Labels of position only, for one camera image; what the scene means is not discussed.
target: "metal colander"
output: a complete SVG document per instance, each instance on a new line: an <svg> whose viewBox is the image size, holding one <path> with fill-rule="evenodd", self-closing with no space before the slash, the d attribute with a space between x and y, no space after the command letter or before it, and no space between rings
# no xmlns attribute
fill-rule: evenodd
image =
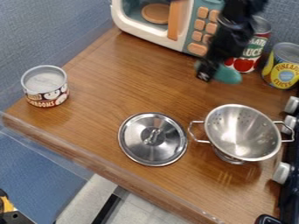
<svg viewBox="0 0 299 224"><path fill-rule="evenodd" d="M205 133L211 142L195 137L191 131L194 123L205 124ZM276 123L292 132L291 140L282 140ZM272 122L260 111L237 104L214 109L204 122L191 122L189 132L195 141L212 144L218 156L233 164L271 158L282 143L293 142L295 136L293 129L284 122Z"/></svg>

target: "can label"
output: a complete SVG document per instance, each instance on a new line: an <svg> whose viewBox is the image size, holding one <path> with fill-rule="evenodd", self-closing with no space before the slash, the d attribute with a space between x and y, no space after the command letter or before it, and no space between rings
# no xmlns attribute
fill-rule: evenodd
<svg viewBox="0 0 299 224"><path fill-rule="evenodd" d="M250 73L259 64L262 50L268 41L269 34L256 34L249 42L248 47L244 50L242 57L231 58L225 62L227 67L231 67L240 73Z"/></svg>
<svg viewBox="0 0 299 224"><path fill-rule="evenodd" d="M68 96L70 91L67 84L63 85L60 89L45 94L28 94L26 93L27 101L38 108L52 108L63 103Z"/></svg>
<svg viewBox="0 0 299 224"><path fill-rule="evenodd" d="M264 49L267 40L267 38L253 37L249 42L248 48L244 50L242 57L247 59L260 57L262 49Z"/></svg>
<svg viewBox="0 0 299 224"><path fill-rule="evenodd" d="M289 89L298 82L299 65L284 61L272 51L261 75L269 85Z"/></svg>

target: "colander handle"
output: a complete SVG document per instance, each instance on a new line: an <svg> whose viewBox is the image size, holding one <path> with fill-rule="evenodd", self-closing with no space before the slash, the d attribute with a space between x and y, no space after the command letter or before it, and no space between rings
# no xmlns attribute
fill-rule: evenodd
<svg viewBox="0 0 299 224"><path fill-rule="evenodd" d="M295 132L294 132L294 130L291 127L289 127L284 122L273 122L273 123L275 123L275 124L277 124L277 123L282 124L284 127L286 127L288 130L290 130L292 132L292 135L291 135L292 139L290 139L290 140L282 140L282 143L293 143L295 141Z"/></svg>
<svg viewBox="0 0 299 224"><path fill-rule="evenodd" d="M210 143L211 143L210 141L207 141L207 140L199 140L199 139L197 139L197 138L195 137L195 135L193 134L193 132L192 132L192 130L191 130L194 123L205 123L205 122L204 122L204 121L192 121L192 122L190 122L190 124L189 124L189 128L188 128L188 132L189 132L189 134L191 135L191 137L193 138L193 140L194 140L195 142L202 143L202 144L210 144Z"/></svg>

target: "tomato can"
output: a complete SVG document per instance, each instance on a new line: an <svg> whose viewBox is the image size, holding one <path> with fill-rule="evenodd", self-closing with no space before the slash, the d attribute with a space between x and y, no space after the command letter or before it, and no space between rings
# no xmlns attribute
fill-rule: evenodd
<svg viewBox="0 0 299 224"><path fill-rule="evenodd" d="M26 100L38 108L52 108L69 95L66 72L57 66L35 66L21 78Z"/></svg>
<svg viewBox="0 0 299 224"><path fill-rule="evenodd" d="M294 87L299 80L299 45L276 44L261 76L272 87L279 89Z"/></svg>
<svg viewBox="0 0 299 224"><path fill-rule="evenodd" d="M240 73L251 73L259 64L262 50L271 34L271 24L263 17L254 16L254 37L240 58L231 58L225 62Z"/></svg>

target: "orange button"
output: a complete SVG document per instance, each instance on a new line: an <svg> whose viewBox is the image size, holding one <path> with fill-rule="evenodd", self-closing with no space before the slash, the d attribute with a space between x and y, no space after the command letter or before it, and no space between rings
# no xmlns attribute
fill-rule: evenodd
<svg viewBox="0 0 299 224"><path fill-rule="evenodd" d="M203 33L201 31L194 31L192 34L192 39L195 41L201 41L202 37L203 37Z"/></svg>
<svg viewBox="0 0 299 224"><path fill-rule="evenodd" d="M195 21L194 28L197 29L197 30L200 30L200 31L204 30L204 28L205 28L205 21L201 20L201 19L197 19Z"/></svg>
<svg viewBox="0 0 299 224"><path fill-rule="evenodd" d="M216 23L217 19L218 19L218 16L219 16L219 11L218 10L212 10L212 11L210 11L209 19L210 19L211 22Z"/></svg>
<svg viewBox="0 0 299 224"><path fill-rule="evenodd" d="M203 37L203 43L205 44L205 45L208 45L209 44L209 42L210 42L210 38L212 37L212 35L210 35L210 34L206 34L204 37Z"/></svg>
<svg viewBox="0 0 299 224"><path fill-rule="evenodd" d="M209 9L206 7L199 7L198 9L198 17L199 18L207 18L207 14L209 12Z"/></svg>
<svg viewBox="0 0 299 224"><path fill-rule="evenodd" d="M211 34L214 34L217 30L217 25L216 24L213 24L213 23L208 23L206 25L206 28L205 30L208 32L208 33L211 33Z"/></svg>
<svg viewBox="0 0 299 224"><path fill-rule="evenodd" d="M207 48L205 45L198 45L198 44L194 44L194 43L190 43L188 45L188 50L191 53L195 53L199 56L204 56L207 52Z"/></svg>

